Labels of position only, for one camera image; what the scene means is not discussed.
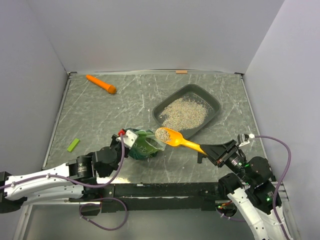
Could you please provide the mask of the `yellow plastic scoop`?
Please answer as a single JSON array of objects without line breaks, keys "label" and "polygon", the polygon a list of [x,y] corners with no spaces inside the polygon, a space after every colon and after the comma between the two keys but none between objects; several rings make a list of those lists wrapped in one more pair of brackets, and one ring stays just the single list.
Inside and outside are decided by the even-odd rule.
[{"label": "yellow plastic scoop", "polygon": [[170,128],[158,128],[155,131],[155,137],[158,140],[172,147],[184,146],[206,155],[206,153],[201,149],[199,144],[184,139],[183,135],[180,132],[172,130]]}]

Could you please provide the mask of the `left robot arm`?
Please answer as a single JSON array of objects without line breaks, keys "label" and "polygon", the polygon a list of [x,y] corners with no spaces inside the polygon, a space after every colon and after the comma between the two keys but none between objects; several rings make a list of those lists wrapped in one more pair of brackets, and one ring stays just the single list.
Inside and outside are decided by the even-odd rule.
[{"label": "left robot arm", "polygon": [[63,163],[59,166],[26,175],[0,173],[0,212],[12,213],[24,205],[52,199],[95,200],[99,188],[97,178],[116,178],[130,148],[127,133],[112,136],[110,146]]}]

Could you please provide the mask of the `green litter bag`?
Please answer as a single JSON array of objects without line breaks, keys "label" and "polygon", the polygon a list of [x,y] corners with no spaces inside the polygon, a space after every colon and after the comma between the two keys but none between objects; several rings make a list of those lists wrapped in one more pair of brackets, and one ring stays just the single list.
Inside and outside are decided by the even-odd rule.
[{"label": "green litter bag", "polygon": [[157,139],[155,133],[150,129],[127,128],[125,130],[130,130],[138,135],[138,138],[128,153],[134,160],[154,158],[159,151],[164,151],[166,148],[166,144]]}]

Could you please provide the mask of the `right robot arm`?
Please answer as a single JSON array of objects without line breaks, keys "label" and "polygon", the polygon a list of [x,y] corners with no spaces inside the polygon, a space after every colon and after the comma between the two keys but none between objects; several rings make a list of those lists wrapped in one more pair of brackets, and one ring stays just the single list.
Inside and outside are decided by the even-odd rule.
[{"label": "right robot arm", "polygon": [[230,173],[218,181],[218,193],[230,199],[240,211],[256,240],[290,240],[278,187],[271,178],[271,167],[266,158],[255,156],[247,160],[242,147],[250,143],[250,135],[241,134],[238,140],[224,144],[201,144],[197,161],[203,158]]}]

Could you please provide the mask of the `grey litter box tray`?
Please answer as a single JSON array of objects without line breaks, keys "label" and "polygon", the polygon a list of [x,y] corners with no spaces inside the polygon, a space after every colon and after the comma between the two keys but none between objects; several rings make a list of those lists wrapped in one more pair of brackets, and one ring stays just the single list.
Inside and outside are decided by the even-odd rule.
[{"label": "grey litter box tray", "polygon": [[156,105],[152,115],[160,127],[180,132],[190,139],[221,110],[219,101],[202,87],[187,84]]}]

